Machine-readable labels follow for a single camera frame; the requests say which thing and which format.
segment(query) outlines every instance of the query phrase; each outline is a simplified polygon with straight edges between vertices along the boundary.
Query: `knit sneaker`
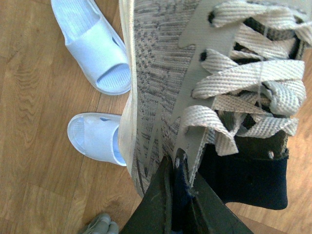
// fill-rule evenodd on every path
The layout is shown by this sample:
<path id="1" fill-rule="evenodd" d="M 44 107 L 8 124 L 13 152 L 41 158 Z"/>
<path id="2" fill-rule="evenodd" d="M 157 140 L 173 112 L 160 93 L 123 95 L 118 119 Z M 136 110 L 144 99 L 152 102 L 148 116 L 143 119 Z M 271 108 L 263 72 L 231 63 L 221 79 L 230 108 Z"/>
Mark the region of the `knit sneaker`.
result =
<path id="1" fill-rule="evenodd" d="M 162 158 L 183 151 L 191 186 L 200 167 L 225 202 L 287 205 L 290 116 L 312 44 L 312 1 L 293 3 L 120 1 L 132 91 L 119 147 L 141 196 Z"/>

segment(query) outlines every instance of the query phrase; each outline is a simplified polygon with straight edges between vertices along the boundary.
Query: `white slipper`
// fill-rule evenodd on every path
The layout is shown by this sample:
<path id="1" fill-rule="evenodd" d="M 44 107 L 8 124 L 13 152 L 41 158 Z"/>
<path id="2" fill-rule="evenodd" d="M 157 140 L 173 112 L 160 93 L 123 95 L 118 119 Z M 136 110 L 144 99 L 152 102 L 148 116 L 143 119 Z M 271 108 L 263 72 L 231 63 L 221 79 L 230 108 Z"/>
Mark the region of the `white slipper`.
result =
<path id="1" fill-rule="evenodd" d="M 89 158 L 126 166 L 118 149 L 120 116 L 83 113 L 74 116 L 67 128 L 70 142 Z"/>
<path id="2" fill-rule="evenodd" d="M 94 0 L 51 0 L 51 5 L 66 47 L 90 83 L 108 95 L 128 92 L 125 45 Z"/>

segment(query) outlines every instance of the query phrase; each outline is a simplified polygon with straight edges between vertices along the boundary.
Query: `shoelace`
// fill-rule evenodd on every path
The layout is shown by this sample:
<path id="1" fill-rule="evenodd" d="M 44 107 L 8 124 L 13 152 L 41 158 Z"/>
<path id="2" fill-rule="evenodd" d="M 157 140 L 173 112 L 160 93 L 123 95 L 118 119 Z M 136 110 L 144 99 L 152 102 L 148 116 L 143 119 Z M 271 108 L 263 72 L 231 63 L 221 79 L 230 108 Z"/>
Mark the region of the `shoelace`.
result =
<path id="1" fill-rule="evenodd" d="M 223 27 L 251 17 L 265 27 L 293 31 L 301 41 L 312 45 L 312 22 L 297 23 L 300 12 L 283 6 L 242 0 L 225 2 L 215 7 L 212 26 Z M 214 144 L 219 156 L 238 153 L 235 136 L 268 138 L 281 130 L 293 136 L 298 120 L 289 117 L 306 98 L 302 83 L 304 62 L 289 59 L 294 37 L 270 40 L 242 23 L 235 41 L 245 49 L 233 50 L 230 57 L 206 50 L 202 66 L 212 75 L 196 84 L 192 97 L 214 97 L 214 102 L 211 108 L 199 105 L 186 108 L 180 122 L 184 133 L 191 126 L 206 128 L 204 143 Z M 239 65 L 236 59 L 258 62 Z M 255 122 L 249 129 L 242 125 L 248 114 Z"/>

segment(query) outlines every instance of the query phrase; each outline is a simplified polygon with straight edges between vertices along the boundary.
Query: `wood grain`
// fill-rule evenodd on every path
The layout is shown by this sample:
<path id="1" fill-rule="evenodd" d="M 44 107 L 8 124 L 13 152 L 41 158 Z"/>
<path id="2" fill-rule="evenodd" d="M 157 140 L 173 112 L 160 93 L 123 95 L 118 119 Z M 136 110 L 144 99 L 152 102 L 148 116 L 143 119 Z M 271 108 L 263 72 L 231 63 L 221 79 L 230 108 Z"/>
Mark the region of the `wood grain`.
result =
<path id="1" fill-rule="evenodd" d="M 0 233 L 1 234 L 13 234 L 16 223 L 10 222 L 6 219 L 0 218 Z"/>
<path id="2" fill-rule="evenodd" d="M 242 220 L 246 224 L 246 226 L 255 234 L 285 234 L 284 232 L 268 227 L 262 223 L 258 223 L 244 216 L 238 215 L 237 217 L 240 218 L 240 220 Z"/>
<path id="3" fill-rule="evenodd" d="M 61 33 L 57 41 L 28 181 L 72 197 L 83 156 L 70 144 L 67 124 L 76 114 L 94 112 L 100 93 L 65 48 Z"/>
<path id="4" fill-rule="evenodd" d="M 10 49 L 10 41 L 12 35 L 12 26 L 14 23 L 15 14 L 17 11 L 16 0 L 1 0 L 0 1 L 0 56 L 7 58 Z"/>
<path id="5" fill-rule="evenodd" d="M 15 232 L 61 234 L 69 207 L 70 200 L 28 183 Z"/>
<path id="6" fill-rule="evenodd" d="M 19 17 L 14 18 L 10 28 L 12 39 L 0 101 L 0 178 L 6 188 L 0 190 L 0 217 L 14 220 L 27 182 L 57 25 L 46 5 L 25 0 L 10 9 Z"/>
<path id="7" fill-rule="evenodd" d="M 94 181 L 97 164 L 98 162 L 95 160 L 88 157 L 83 158 L 74 197 L 72 199 L 69 214 L 66 218 L 67 221 L 63 232 L 64 234 L 76 233 L 90 221 L 83 219 L 83 214 Z"/>
<path id="8" fill-rule="evenodd" d="M 137 192 L 125 167 L 99 163 L 83 219 L 92 220 L 98 213 L 107 212 L 122 228 L 130 218 L 136 197 Z"/>
<path id="9" fill-rule="evenodd" d="M 96 0 L 122 37 L 118 0 Z M 100 212 L 120 227 L 140 204 L 126 170 L 91 160 L 67 139 L 76 114 L 121 114 L 128 94 L 96 91 L 64 46 L 50 0 L 0 1 L 0 234 L 76 233 Z M 228 204 L 256 234 L 312 234 L 312 52 L 308 99 L 289 140 L 289 206 Z"/>

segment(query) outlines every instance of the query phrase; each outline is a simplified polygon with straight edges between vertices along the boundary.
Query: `slipper strap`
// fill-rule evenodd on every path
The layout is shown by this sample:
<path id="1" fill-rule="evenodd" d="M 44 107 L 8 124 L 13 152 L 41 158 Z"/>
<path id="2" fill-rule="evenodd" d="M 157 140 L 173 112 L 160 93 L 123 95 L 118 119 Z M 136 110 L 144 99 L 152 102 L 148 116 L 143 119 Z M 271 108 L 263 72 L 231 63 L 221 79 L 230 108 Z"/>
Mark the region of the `slipper strap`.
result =
<path id="1" fill-rule="evenodd" d="M 98 116 L 84 118 L 84 149 L 87 156 L 119 164 L 114 155 L 113 137 L 119 121 L 100 120 Z"/>
<path id="2" fill-rule="evenodd" d="M 103 17 L 66 47 L 93 84 L 109 69 L 128 62 L 125 53 L 114 43 Z"/>

